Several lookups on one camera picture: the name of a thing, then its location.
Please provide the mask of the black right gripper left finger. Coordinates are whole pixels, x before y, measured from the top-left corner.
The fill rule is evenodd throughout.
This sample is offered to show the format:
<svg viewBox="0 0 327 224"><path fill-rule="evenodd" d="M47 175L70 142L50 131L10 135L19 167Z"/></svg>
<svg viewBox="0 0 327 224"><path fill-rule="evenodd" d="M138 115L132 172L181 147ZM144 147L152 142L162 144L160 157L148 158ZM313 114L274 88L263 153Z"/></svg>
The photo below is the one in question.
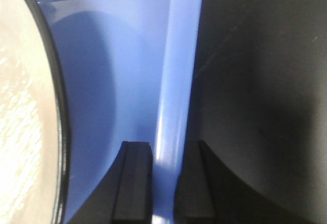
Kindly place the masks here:
<svg viewBox="0 0 327 224"><path fill-rule="evenodd" d="M150 223L152 168L148 142L123 141L112 166L69 223Z"/></svg>

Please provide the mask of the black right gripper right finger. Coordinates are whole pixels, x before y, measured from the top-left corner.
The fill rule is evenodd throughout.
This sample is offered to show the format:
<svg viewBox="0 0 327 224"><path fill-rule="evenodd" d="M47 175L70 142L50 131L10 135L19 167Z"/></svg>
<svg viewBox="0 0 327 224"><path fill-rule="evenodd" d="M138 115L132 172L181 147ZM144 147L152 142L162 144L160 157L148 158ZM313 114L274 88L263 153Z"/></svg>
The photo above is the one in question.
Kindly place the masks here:
<svg viewBox="0 0 327 224"><path fill-rule="evenodd" d="M174 204L175 223L278 223L269 200L237 177L204 142L188 141Z"/></svg>

